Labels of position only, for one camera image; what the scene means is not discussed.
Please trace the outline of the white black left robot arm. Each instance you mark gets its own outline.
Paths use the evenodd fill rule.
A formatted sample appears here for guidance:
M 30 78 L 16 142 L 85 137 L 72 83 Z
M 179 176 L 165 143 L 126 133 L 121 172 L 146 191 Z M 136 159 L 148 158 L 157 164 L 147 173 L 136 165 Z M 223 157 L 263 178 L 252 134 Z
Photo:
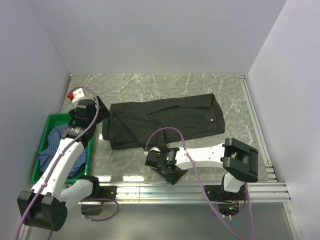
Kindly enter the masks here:
M 99 96 L 82 99 L 69 112 L 71 119 L 59 146 L 42 177 L 30 191 L 21 191 L 17 198 L 20 225 L 59 231 L 68 211 L 87 198 L 96 201 L 101 195 L 99 179 L 80 176 L 70 189 L 64 184 L 78 157 L 93 138 L 97 124 L 111 114 Z

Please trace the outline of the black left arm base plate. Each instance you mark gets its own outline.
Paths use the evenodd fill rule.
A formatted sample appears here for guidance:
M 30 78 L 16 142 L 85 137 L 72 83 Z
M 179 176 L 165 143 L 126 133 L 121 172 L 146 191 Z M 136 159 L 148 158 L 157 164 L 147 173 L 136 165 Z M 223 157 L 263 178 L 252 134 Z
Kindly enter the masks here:
M 118 187 L 115 185 L 100 186 L 97 197 L 100 199 L 115 200 L 117 196 L 117 188 Z

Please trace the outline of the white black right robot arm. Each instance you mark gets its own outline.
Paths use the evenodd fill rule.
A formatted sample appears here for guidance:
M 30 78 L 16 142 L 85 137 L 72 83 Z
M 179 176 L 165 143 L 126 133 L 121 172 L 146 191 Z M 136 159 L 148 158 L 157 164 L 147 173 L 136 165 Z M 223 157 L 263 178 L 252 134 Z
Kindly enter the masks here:
M 231 200 L 245 183 L 258 181 L 258 161 L 259 151 L 256 148 L 235 138 L 226 138 L 224 143 L 209 147 L 175 147 L 168 152 L 154 147 L 146 153 L 145 165 L 171 185 L 194 167 L 225 169 L 227 173 L 222 177 L 220 194 Z

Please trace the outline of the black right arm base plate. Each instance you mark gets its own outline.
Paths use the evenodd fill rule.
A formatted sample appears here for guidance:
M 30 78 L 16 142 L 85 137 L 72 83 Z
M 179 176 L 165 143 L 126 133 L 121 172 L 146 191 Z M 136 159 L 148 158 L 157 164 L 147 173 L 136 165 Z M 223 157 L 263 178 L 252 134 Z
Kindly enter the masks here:
M 205 185 L 205 193 L 211 202 L 231 203 L 244 201 L 246 197 L 245 186 L 242 185 L 237 193 L 224 191 L 221 185 Z

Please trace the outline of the black pinstriped long sleeve shirt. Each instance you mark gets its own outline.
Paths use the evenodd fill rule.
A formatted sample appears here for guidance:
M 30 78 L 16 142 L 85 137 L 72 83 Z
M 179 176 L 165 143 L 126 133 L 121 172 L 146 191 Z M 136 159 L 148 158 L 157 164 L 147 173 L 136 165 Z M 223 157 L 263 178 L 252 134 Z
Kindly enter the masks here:
M 102 122 L 102 137 L 114 151 L 112 157 L 124 154 L 118 164 L 121 177 L 136 177 L 141 182 L 161 179 L 154 171 L 143 166 L 142 150 L 156 130 L 165 128 L 151 140 L 151 146 L 166 148 L 167 144 L 184 139 L 193 147 L 217 145 L 224 142 L 225 120 L 223 111 L 213 93 L 145 102 L 113 103 L 110 116 Z

